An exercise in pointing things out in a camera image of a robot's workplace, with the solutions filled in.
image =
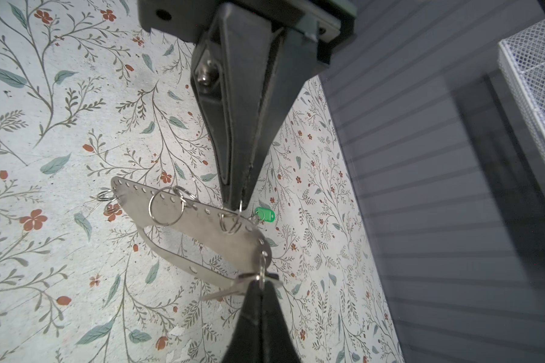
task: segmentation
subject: green plastic tag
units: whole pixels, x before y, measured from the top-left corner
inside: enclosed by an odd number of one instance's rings
[[[261,221],[274,222],[274,211],[262,207],[256,207],[254,214],[258,215]]]

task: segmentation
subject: white wire basket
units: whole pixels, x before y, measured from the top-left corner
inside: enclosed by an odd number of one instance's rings
[[[499,42],[499,66],[545,162],[545,19]]]

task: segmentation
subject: orange flower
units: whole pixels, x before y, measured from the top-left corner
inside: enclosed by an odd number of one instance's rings
[[[133,40],[134,42],[136,42],[137,45],[140,46],[140,47],[141,47],[141,45],[144,43],[144,40],[141,39],[141,38],[139,38],[139,37],[135,37],[135,38],[133,38],[132,40]]]
[[[157,350],[162,350],[163,348],[166,347],[166,343],[167,343],[167,336],[162,336],[156,342],[156,349]]]
[[[96,277],[90,277],[89,280],[91,280],[91,282],[89,282],[89,286],[90,287],[93,287],[95,285],[99,286],[99,283],[101,282],[99,280],[99,278],[101,277],[100,274],[97,273],[97,276]]]
[[[20,223],[24,223],[24,230],[31,231],[33,228],[38,230],[42,228],[42,223],[46,222],[48,218],[45,215],[41,215],[41,209],[35,209],[30,212],[30,217],[22,217]]]
[[[42,22],[44,24],[51,24],[51,21],[53,21],[53,18],[47,13],[46,11],[40,11],[37,10],[36,14],[34,15],[36,18],[42,19]]]
[[[171,182],[171,174],[168,174],[165,171],[162,171],[160,179],[164,183],[169,184]]]
[[[113,15],[113,11],[109,9],[107,9],[107,11],[101,10],[101,13],[103,14],[103,19],[105,20],[113,21],[117,18],[115,15]]]
[[[110,205],[107,207],[107,210],[103,212],[103,215],[107,218],[107,221],[113,222],[116,215],[123,214],[123,210],[119,207],[119,204]]]
[[[58,305],[69,305],[71,303],[71,298],[69,296],[60,296],[56,299]]]

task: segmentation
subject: floral tablecloth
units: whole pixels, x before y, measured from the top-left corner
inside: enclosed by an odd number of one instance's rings
[[[218,206],[211,143],[189,88],[193,45],[143,32],[135,1],[0,1],[0,361],[218,362],[242,299],[155,256],[114,175],[181,185]],[[303,362],[401,363],[399,343],[318,78],[262,169],[252,206]],[[234,276],[175,231],[153,239]]]

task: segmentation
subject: gray slatted wall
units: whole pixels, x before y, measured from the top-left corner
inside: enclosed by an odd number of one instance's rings
[[[496,63],[545,15],[356,5],[321,81],[407,362],[545,362],[545,167]]]

